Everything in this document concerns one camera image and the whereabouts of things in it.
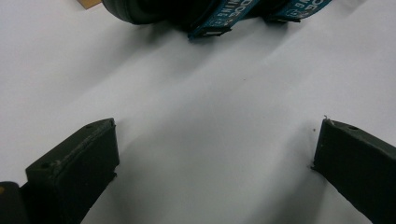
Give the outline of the black shoe with teal straps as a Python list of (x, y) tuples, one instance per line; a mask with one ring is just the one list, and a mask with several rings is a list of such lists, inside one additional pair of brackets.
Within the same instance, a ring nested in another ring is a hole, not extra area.
[(135, 25), (169, 21), (189, 39), (220, 36), (239, 21), (299, 22), (332, 0), (102, 0), (109, 13)]

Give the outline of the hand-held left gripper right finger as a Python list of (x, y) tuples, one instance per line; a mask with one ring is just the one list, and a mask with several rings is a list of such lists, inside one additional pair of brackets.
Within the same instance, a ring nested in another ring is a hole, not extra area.
[(324, 119), (312, 169), (373, 224), (396, 224), (396, 147), (355, 126)]

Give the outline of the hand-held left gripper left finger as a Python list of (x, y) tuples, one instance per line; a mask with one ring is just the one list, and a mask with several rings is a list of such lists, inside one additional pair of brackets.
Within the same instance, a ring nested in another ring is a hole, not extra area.
[(26, 168), (29, 217), (34, 224), (80, 224), (119, 164), (115, 121), (82, 127)]

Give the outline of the wooden shelf rack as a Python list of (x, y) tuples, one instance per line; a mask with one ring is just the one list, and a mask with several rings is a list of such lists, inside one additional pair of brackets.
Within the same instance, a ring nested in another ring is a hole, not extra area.
[(101, 0), (77, 0), (84, 9), (89, 9), (101, 3)]

